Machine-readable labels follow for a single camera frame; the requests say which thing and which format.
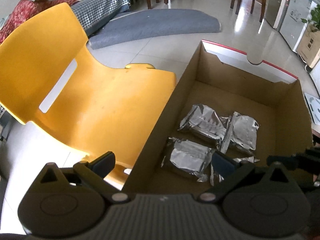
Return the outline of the yellow plastic chair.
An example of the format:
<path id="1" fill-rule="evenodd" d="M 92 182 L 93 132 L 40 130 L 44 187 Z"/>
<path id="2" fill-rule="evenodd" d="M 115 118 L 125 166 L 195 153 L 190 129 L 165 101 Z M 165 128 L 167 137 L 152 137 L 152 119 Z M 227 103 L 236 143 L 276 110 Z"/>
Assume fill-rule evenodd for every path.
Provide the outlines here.
<path id="1" fill-rule="evenodd" d="M 55 5 L 17 27 L 1 44 L 1 105 L 93 161 L 107 151 L 121 189 L 176 87 L 173 72 L 147 63 L 111 68 L 88 50 L 71 7 Z"/>

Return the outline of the green potted vine plant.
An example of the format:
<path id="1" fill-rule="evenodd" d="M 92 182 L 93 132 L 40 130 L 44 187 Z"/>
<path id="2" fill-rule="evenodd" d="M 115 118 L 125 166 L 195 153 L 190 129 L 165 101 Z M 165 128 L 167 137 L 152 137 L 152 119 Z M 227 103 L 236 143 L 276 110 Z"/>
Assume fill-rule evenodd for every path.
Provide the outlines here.
<path id="1" fill-rule="evenodd" d="M 310 11 L 311 18 L 301 18 L 304 24 L 307 24 L 311 28 L 311 32 L 318 32 L 320 25 L 320 6 L 319 4 Z"/>

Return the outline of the white bathroom scale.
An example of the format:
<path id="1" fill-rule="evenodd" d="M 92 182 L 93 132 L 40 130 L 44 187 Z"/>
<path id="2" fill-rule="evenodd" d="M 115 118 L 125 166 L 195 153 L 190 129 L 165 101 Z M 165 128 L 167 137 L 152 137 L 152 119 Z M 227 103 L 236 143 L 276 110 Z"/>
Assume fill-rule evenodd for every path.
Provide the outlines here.
<path id="1" fill-rule="evenodd" d="M 304 93 L 314 124 L 320 125 L 320 100 L 308 93 Z"/>

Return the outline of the white chest freezer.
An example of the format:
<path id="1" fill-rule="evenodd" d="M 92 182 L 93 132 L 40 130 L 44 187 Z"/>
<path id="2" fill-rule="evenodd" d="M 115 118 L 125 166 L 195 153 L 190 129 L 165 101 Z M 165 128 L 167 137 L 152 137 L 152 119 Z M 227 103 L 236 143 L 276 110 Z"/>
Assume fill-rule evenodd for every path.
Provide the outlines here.
<path id="1" fill-rule="evenodd" d="M 307 26 L 302 22 L 302 18 L 310 19 L 311 10 L 315 9 L 317 5 L 319 5 L 319 0 L 289 0 L 279 32 L 295 53 Z"/>

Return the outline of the silver foil pouch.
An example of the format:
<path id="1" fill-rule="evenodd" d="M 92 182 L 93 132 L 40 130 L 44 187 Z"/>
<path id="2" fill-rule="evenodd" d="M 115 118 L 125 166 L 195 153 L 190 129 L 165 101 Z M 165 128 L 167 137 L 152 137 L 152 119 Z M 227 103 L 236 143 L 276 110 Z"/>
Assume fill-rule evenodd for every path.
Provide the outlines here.
<path id="1" fill-rule="evenodd" d="M 242 153 L 255 156 L 258 129 L 259 124 L 254 118 L 234 112 L 227 122 L 220 152 L 226 153 L 229 148 L 234 148 Z"/>
<path id="2" fill-rule="evenodd" d="M 192 133 L 208 143 L 219 145 L 224 138 L 229 117 L 219 116 L 207 105 L 195 104 L 180 121 L 178 130 Z"/>
<path id="3" fill-rule="evenodd" d="M 169 138 L 163 150 L 161 168 L 179 174 L 185 178 L 197 182 L 207 182 L 213 186 L 216 182 L 221 182 L 224 178 L 213 170 L 212 156 L 215 152 L 220 152 L 216 148 L 210 148 L 196 142 Z M 255 156 L 233 158 L 237 163 L 247 161 L 257 163 L 260 160 Z"/>

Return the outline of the red cardboard shoe box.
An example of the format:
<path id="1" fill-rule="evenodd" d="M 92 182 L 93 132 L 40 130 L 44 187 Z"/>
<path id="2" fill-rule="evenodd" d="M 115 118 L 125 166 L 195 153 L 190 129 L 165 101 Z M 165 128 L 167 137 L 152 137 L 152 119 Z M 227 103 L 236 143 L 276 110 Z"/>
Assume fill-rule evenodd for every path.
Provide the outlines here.
<path id="1" fill-rule="evenodd" d="M 209 139 L 179 129 L 198 104 L 224 121 L 234 112 L 256 120 L 260 167 L 270 155 L 290 156 L 312 146 L 311 117 L 295 75 L 267 61 L 253 65 L 243 51 L 202 40 L 128 176 L 125 193 L 199 194 L 210 188 L 209 182 L 161 167 L 168 138 L 214 147 Z"/>

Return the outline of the silver refrigerator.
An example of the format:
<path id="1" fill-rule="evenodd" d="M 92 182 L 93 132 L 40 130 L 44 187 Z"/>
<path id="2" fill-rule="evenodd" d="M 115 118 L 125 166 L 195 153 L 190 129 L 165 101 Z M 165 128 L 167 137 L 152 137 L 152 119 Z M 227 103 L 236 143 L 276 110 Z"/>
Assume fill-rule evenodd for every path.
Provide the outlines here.
<path id="1" fill-rule="evenodd" d="M 288 4 L 289 0 L 268 0 L 265 20 L 273 29 L 280 30 Z"/>

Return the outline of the grey rolled floor mat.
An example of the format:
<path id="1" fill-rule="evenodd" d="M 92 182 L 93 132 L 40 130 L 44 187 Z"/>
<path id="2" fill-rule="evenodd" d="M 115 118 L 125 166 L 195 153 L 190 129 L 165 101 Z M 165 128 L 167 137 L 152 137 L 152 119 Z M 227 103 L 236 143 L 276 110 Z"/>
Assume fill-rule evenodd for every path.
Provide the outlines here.
<path id="1" fill-rule="evenodd" d="M 152 9 L 110 20 L 88 43 L 92 49 L 100 49 L 145 38 L 220 31 L 219 20 L 199 10 Z"/>

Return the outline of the red patterned blanket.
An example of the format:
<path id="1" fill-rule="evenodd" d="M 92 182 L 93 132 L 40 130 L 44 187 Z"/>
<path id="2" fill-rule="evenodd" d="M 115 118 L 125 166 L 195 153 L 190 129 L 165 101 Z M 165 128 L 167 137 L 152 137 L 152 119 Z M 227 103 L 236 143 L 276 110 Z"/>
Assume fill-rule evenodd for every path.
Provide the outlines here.
<path id="1" fill-rule="evenodd" d="M 61 3 L 74 5 L 80 0 L 20 0 L 1 29 L 1 43 L 22 23 Z"/>

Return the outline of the houndstooth sofa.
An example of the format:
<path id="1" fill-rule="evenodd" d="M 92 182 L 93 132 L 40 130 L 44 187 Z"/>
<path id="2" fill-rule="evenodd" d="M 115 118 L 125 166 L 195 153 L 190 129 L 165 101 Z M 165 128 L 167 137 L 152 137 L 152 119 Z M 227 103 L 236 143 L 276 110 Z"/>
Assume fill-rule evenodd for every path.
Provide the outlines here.
<path id="1" fill-rule="evenodd" d="M 71 6 L 87 36 L 130 8 L 128 0 L 82 0 Z"/>

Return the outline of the brown cardboard carton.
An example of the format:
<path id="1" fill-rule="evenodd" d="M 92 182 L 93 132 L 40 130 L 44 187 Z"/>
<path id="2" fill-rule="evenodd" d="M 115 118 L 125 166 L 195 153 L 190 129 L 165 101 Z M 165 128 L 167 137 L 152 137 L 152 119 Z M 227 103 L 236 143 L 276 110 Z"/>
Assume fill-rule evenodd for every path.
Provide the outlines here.
<path id="1" fill-rule="evenodd" d="M 308 24 L 298 45 L 297 53 L 312 69 L 319 61 L 319 29 Z"/>

